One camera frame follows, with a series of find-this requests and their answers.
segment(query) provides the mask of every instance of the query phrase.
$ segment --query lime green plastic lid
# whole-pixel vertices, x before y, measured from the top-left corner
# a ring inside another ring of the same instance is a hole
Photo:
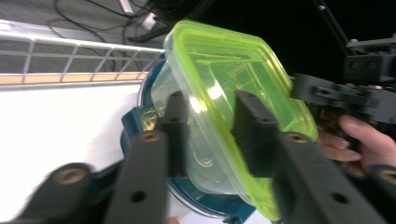
[[[315,141],[317,126],[304,102],[291,99],[291,81],[270,47],[257,36],[181,21],[164,42],[167,63],[151,97],[160,116],[181,90],[189,102],[188,173],[207,193],[239,194],[267,218],[279,220],[271,179],[255,178],[230,132],[235,90],[256,94],[282,132]]]

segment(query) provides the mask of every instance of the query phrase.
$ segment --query white floor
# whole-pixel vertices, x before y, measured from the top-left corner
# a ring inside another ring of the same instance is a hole
[[[120,118],[135,106],[138,88],[0,91],[0,222],[15,217],[57,167],[80,161],[101,170],[121,160]],[[194,213],[179,219],[222,223]],[[255,213],[247,223],[269,221]]]

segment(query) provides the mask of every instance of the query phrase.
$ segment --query green lid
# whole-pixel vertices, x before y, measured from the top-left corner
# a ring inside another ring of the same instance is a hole
[[[292,83],[277,57],[257,36],[192,21],[179,22],[164,47],[167,63],[151,97],[160,116],[174,91],[182,90],[189,102],[191,181],[207,193],[239,194],[265,217],[278,220],[271,179],[250,175],[230,132],[234,91],[243,90],[262,100],[280,131],[317,139],[317,126],[304,102],[289,98]]]

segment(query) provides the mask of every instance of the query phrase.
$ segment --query transparent plastic container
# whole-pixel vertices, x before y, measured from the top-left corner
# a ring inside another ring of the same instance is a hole
[[[179,22],[164,42],[166,64],[151,97],[159,116],[181,90],[189,102],[188,174],[201,191],[238,194],[278,220],[271,179],[252,177],[230,132],[235,90],[256,94],[282,132],[315,141],[317,126],[304,102],[289,98],[291,81],[269,46],[252,35],[192,21]]]

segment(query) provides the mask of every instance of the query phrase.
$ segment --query plastic food container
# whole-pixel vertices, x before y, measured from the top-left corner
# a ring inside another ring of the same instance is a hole
[[[162,116],[181,90],[189,102],[188,174],[201,191],[238,194],[265,217],[278,220],[271,179],[252,177],[230,132],[235,90],[259,96],[282,132],[315,141],[317,126],[304,102],[289,98],[291,81],[269,46],[245,35],[192,21],[179,22],[164,42],[166,64],[151,98]]]

